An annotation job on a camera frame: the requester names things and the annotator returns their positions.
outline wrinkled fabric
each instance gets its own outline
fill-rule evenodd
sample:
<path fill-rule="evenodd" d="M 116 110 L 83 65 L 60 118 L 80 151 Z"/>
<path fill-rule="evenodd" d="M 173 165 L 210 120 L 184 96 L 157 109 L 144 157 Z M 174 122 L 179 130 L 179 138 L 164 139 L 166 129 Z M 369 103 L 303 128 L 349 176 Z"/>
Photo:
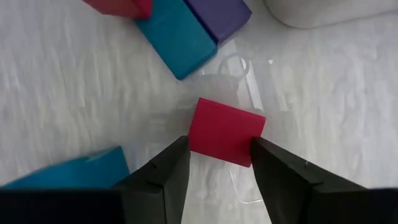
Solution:
<path fill-rule="evenodd" d="M 1 1 L 0 184 L 115 145 L 134 171 L 204 97 L 267 116 L 264 138 L 338 175 L 397 186 L 398 15 L 300 30 L 246 2 L 249 22 L 180 82 L 129 19 Z M 183 223 L 270 223 L 252 168 L 193 153 Z"/>

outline white container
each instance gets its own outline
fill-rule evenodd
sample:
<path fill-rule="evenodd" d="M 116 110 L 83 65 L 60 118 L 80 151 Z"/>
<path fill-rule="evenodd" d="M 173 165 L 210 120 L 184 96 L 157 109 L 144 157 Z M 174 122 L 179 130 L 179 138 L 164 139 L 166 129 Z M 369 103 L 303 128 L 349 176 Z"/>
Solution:
<path fill-rule="evenodd" d="M 398 0 L 264 0 L 284 24 L 314 28 L 398 11 Z"/>

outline teal block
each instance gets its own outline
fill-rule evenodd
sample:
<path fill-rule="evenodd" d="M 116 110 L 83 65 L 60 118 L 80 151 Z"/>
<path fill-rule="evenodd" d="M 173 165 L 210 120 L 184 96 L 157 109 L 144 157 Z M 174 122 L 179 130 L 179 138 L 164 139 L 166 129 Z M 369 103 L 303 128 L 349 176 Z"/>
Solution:
<path fill-rule="evenodd" d="M 217 52 L 216 44 L 183 0 L 154 0 L 152 17 L 136 23 L 179 80 Z"/>
<path fill-rule="evenodd" d="M 122 147 L 46 167 L 4 189 L 107 189 L 129 175 Z"/>

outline cube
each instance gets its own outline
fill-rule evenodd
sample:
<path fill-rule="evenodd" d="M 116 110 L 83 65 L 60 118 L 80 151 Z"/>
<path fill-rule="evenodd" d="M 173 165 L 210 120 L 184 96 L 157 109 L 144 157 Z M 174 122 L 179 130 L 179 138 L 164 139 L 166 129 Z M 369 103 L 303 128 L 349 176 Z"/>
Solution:
<path fill-rule="evenodd" d="M 136 23 L 179 80 L 200 68 L 217 51 L 183 0 L 154 0 L 152 17 Z"/>
<path fill-rule="evenodd" d="M 222 44 L 249 20 L 251 11 L 242 0 L 185 0 L 211 38 Z"/>
<path fill-rule="evenodd" d="M 4 189 L 108 189 L 129 175 L 122 147 L 46 167 Z"/>
<path fill-rule="evenodd" d="M 250 145 L 266 118 L 200 98 L 189 130 L 191 151 L 250 167 Z"/>
<path fill-rule="evenodd" d="M 127 18 L 149 19 L 152 0 L 84 0 L 102 14 Z"/>

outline red block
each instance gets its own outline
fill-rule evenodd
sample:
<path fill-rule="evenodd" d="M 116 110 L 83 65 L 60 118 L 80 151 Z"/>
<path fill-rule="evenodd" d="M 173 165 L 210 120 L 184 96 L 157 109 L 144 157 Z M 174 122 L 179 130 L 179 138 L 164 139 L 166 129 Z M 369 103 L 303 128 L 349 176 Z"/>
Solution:
<path fill-rule="evenodd" d="M 191 151 L 250 167 L 250 144 L 266 118 L 199 98 L 189 130 Z"/>
<path fill-rule="evenodd" d="M 98 12 L 113 16 L 149 19 L 152 0 L 83 0 Z"/>

